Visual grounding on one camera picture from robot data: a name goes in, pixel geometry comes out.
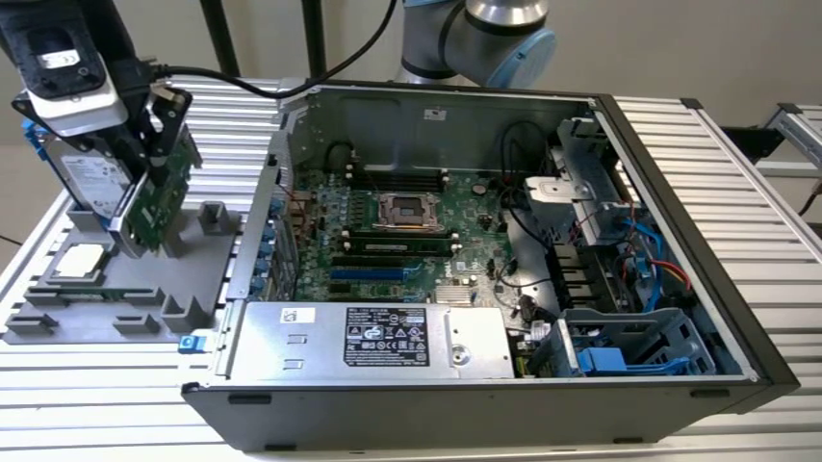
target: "metal bracket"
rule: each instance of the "metal bracket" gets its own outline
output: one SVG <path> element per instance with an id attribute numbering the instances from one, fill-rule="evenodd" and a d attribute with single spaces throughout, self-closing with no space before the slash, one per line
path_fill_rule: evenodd
<path id="1" fill-rule="evenodd" d="M 526 179 L 531 199 L 547 204 L 570 204 L 578 200 L 591 200 L 591 188 L 554 176 L 533 176 Z"/>

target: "cpu socket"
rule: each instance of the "cpu socket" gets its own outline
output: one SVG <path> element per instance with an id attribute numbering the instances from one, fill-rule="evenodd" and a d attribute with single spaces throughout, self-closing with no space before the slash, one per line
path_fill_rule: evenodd
<path id="1" fill-rule="evenodd" d="M 437 222 L 437 203 L 433 194 L 385 193 L 378 196 L 379 220 L 375 228 L 411 232 L 442 231 Z"/>

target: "power supply label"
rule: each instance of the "power supply label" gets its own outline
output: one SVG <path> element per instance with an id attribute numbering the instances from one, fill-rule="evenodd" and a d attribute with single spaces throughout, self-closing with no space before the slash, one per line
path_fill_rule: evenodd
<path id="1" fill-rule="evenodd" d="M 430 366 L 426 308 L 349 308 L 343 359 L 351 367 Z"/>

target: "green circuit board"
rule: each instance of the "green circuit board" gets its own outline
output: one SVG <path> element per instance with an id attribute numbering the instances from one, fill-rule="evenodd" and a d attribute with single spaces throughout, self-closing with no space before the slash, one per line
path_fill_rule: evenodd
<path id="1" fill-rule="evenodd" d="M 136 197 L 127 216 L 139 242 L 150 249 L 158 250 L 174 217 L 180 212 L 188 192 L 188 177 L 192 160 L 198 158 L 196 145 L 184 127 L 183 133 L 168 155 L 166 166 L 168 177 L 162 186 L 151 180 Z"/>
<path id="2" fill-rule="evenodd" d="M 326 174 L 319 170 L 298 174 L 296 194 L 307 197 L 314 193 L 316 202 L 302 204 L 298 213 L 304 210 L 307 218 L 298 219 L 294 227 L 300 253 L 295 299 L 442 302 L 437 300 L 437 288 L 469 287 L 471 306 L 513 305 L 517 295 L 506 287 L 495 289 L 495 280 L 489 275 L 489 261 L 494 260 L 499 270 L 511 258 L 507 232 L 498 228 L 497 192 L 489 189 L 487 193 L 478 195 L 471 191 L 477 185 L 487 187 L 489 179 L 470 173 L 453 173 L 443 192 L 423 193 L 434 198 L 438 224 L 449 233 L 459 234 L 462 249 L 453 257 L 415 257 L 403 252 L 386 252 L 386 258 L 402 258 L 405 281 L 334 280 L 331 272 L 339 269 L 333 264 L 334 257 L 347 255 L 342 247 L 343 228 L 373 231 L 379 217 L 379 197 L 394 192 L 378 191 L 377 188 L 374 191 L 354 191 L 339 174 Z M 482 216 L 494 221 L 487 229 L 479 223 Z M 320 221 L 325 230 L 315 230 Z M 382 260 L 381 256 L 369 258 Z"/>

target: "wire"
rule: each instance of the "wire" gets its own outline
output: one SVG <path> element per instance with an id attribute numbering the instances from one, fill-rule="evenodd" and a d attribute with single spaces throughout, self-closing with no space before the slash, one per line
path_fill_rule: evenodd
<path id="1" fill-rule="evenodd" d="M 625 277 L 621 278 L 618 275 L 619 274 L 618 268 L 619 268 L 621 262 L 627 263 L 631 257 L 633 257 L 631 253 L 623 253 L 614 259 L 614 262 L 611 264 L 611 277 L 614 278 L 614 284 L 617 285 L 617 291 L 619 292 L 621 305 L 622 305 L 622 300 L 625 299 L 629 302 L 629 308 L 634 312 L 635 303 L 634 303 L 634 297 L 631 296 L 631 290 L 629 289 L 629 285 L 626 284 Z"/>
<path id="2" fill-rule="evenodd" d="M 502 198 L 505 197 L 506 194 L 509 194 L 509 197 L 513 197 L 514 192 L 518 191 L 514 188 L 509 188 L 506 189 L 502 194 L 499 195 L 499 205 L 502 206 Z M 529 227 L 526 226 L 526 224 L 523 223 L 523 221 L 521 220 L 521 218 L 517 216 L 517 214 L 514 213 L 514 208 L 511 207 L 511 204 L 507 205 L 506 207 L 509 209 L 509 212 L 511 213 L 511 217 L 514 218 L 514 221 L 517 221 L 517 224 L 519 224 L 519 227 L 523 228 L 523 231 L 526 231 L 526 234 L 529 236 L 531 236 L 531 238 L 542 244 L 542 246 L 545 247 L 545 249 L 547 251 L 551 251 L 551 245 L 549 245 L 549 243 L 546 243 L 542 238 L 539 238 L 539 236 L 537 236 L 537 233 L 534 233 Z"/>
<path id="3" fill-rule="evenodd" d="M 663 262 L 662 260 L 651 260 L 651 263 L 659 267 L 663 267 L 663 269 L 675 272 L 681 276 L 677 279 L 685 282 L 685 289 L 689 291 L 691 290 L 691 278 L 679 266 L 671 262 Z"/>
<path id="4" fill-rule="evenodd" d="M 303 232 L 306 231 L 306 223 L 308 222 L 308 214 L 306 214 L 306 208 L 303 207 L 303 203 L 296 200 L 294 192 L 288 191 L 283 185 L 278 184 L 278 186 L 283 190 L 283 193 L 286 193 L 291 200 L 296 203 L 296 207 L 299 207 L 299 211 L 303 213 L 303 222 L 299 224 L 299 234 L 303 234 Z"/>
<path id="5" fill-rule="evenodd" d="M 16 245 L 18 247 L 23 246 L 23 243 L 19 240 L 7 238 L 2 234 L 0 234 L 0 241 L 6 241 L 7 243 Z"/>
<path id="6" fill-rule="evenodd" d="M 507 174 L 507 170 L 506 170 L 506 153 L 509 153 L 509 163 L 511 164 L 511 171 L 510 171 L 510 176 L 514 176 L 514 162 L 511 160 L 511 155 L 510 155 L 510 146 L 514 146 L 519 149 L 521 153 L 526 153 L 526 148 L 523 147 L 523 144 L 521 142 L 518 142 L 517 140 L 511 140 L 510 142 L 506 142 L 506 140 L 509 139 L 509 134 L 511 133 L 511 130 L 514 130 L 515 127 L 518 126 L 527 126 L 527 127 L 533 127 L 537 129 L 537 134 L 539 136 L 539 140 L 543 142 L 543 146 L 545 146 L 545 140 L 547 139 L 547 136 L 545 135 L 545 131 L 542 130 L 542 127 L 537 124 L 537 122 L 534 122 L 533 120 L 517 120 L 514 122 L 511 122 L 505 129 L 502 130 L 502 136 L 499 137 L 499 170 L 502 173 L 502 182 L 507 183 L 509 181 L 509 174 Z"/>
<path id="7" fill-rule="evenodd" d="M 239 87 L 240 89 L 254 93 L 255 95 L 262 96 L 263 98 L 270 98 L 270 99 L 291 98 L 292 96 L 299 95 L 306 90 L 311 89 L 314 86 L 316 86 L 318 84 L 329 80 L 331 77 L 334 77 L 341 71 L 343 71 L 343 69 L 346 69 L 346 67 L 349 67 L 362 57 L 362 55 L 366 54 L 366 52 L 371 49 L 371 46 L 374 46 L 374 43 L 377 43 L 377 40 L 379 40 L 381 36 L 383 36 L 383 33 L 386 32 L 386 28 L 389 27 L 389 23 L 391 22 L 391 18 L 394 16 L 395 7 L 397 7 L 397 0 L 391 0 L 391 4 L 389 5 L 389 10 L 386 11 L 386 16 L 383 17 L 383 22 L 381 23 L 374 35 L 371 36 L 369 41 L 365 43 L 362 48 L 357 51 L 357 53 L 351 55 L 349 59 L 343 61 L 334 69 L 329 70 L 320 77 L 318 77 L 316 79 L 310 79 L 303 85 L 294 87 L 291 90 L 286 90 L 286 91 L 263 90 L 260 87 L 256 87 L 255 85 L 247 82 L 243 82 L 236 77 L 231 77 L 230 75 L 223 74 L 222 72 L 218 72 L 216 70 L 206 69 L 203 67 L 188 67 L 184 65 L 163 64 L 156 67 L 155 75 L 158 78 L 171 77 L 172 75 L 196 75 L 200 77 L 207 77 L 210 79 L 222 80 L 230 83 L 231 85 L 234 85 L 235 87 Z"/>
<path id="8" fill-rule="evenodd" d="M 666 270 L 667 274 L 670 274 L 677 281 L 679 281 L 682 284 L 685 284 L 685 279 L 682 279 L 682 276 L 679 275 L 679 273 L 677 271 L 674 271 L 669 267 L 663 267 L 663 270 Z"/>
<path id="9" fill-rule="evenodd" d="M 598 206 L 594 212 L 591 212 L 586 217 L 583 217 L 581 221 L 574 223 L 574 227 L 571 228 L 570 233 L 567 233 L 567 243 L 569 244 L 574 242 L 574 239 L 577 238 L 577 234 L 579 234 L 579 231 L 582 231 L 582 225 L 585 224 L 585 222 L 589 221 L 601 210 L 602 208 Z"/>
<path id="10" fill-rule="evenodd" d="M 331 157 L 331 152 L 334 151 L 334 148 L 337 146 L 346 146 L 349 148 L 350 151 L 354 152 L 355 150 L 355 146 L 351 144 L 350 141 L 334 141 L 329 147 L 326 148 L 326 154 L 323 156 L 323 171 L 326 173 L 329 173 L 331 171 L 330 167 L 329 167 L 329 160 Z"/>
<path id="11" fill-rule="evenodd" d="M 800 209 L 800 212 L 798 212 L 800 216 L 805 215 L 805 213 L 810 210 L 813 201 L 817 200 L 817 195 L 820 194 L 812 194 L 808 200 L 805 201 L 805 205 L 802 206 L 802 209 Z"/>

